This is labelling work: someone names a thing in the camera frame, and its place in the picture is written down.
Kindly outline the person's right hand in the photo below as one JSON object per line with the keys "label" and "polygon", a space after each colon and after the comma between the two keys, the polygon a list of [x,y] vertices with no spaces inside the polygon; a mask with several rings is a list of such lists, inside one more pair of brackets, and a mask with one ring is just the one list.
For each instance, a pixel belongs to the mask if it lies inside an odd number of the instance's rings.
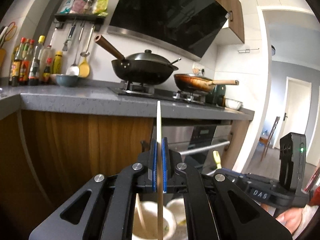
{"label": "person's right hand", "polygon": [[276,217],[292,235],[292,239],[297,239],[301,233],[311,225],[319,206],[306,205],[305,207],[292,207]]}

